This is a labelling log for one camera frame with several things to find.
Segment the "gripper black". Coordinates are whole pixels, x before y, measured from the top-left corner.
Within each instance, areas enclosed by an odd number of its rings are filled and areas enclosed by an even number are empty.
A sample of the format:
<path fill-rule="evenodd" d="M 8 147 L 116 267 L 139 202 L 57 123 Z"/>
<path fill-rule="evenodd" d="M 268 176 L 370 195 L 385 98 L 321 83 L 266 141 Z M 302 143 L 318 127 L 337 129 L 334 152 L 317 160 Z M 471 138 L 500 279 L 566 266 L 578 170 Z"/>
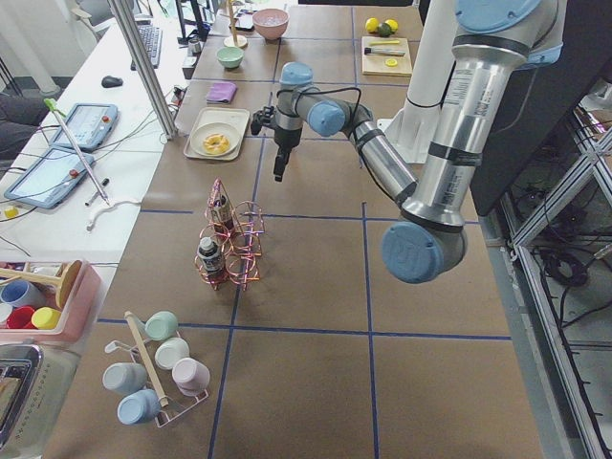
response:
<path fill-rule="evenodd" d="M 283 180 L 284 171 L 291 157 L 292 149 L 300 144 L 301 129 L 284 129 L 277 126 L 274 130 L 274 141 L 278 146 L 273 165 L 273 177 L 276 182 Z"/>

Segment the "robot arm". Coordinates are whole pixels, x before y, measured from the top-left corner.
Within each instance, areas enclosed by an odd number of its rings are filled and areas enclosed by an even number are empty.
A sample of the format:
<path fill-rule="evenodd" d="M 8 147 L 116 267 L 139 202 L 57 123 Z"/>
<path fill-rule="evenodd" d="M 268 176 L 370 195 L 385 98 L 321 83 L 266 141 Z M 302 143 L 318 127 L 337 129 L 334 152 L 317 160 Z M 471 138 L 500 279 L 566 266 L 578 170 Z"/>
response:
<path fill-rule="evenodd" d="M 385 267 L 406 283 L 427 282 L 457 266 L 467 250 L 460 209 L 511 74 L 560 56 L 562 1 L 433 1 L 430 3 L 404 109 L 392 130 L 425 146 L 415 175 L 365 106 L 321 92 L 312 69 L 287 63 L 271 123 L 281 178 L 301 129 L 344 134 L 401 219 L 382 238 Z"/>

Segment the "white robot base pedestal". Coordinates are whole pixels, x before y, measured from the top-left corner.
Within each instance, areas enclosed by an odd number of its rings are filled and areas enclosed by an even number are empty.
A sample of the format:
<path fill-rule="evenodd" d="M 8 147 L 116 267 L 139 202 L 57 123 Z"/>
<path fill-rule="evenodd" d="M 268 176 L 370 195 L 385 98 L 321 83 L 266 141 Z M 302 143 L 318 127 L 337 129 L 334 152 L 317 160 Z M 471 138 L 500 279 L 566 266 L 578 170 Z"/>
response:
<path fill-rule="evenodd" d="M 426 161 L 429 143 L 440 119 L 441 105 L 452 72 L 451 45 L 457 31 L 451 0 L 429 2 L 404 107 L 378 126 L 409 164 Z"/>

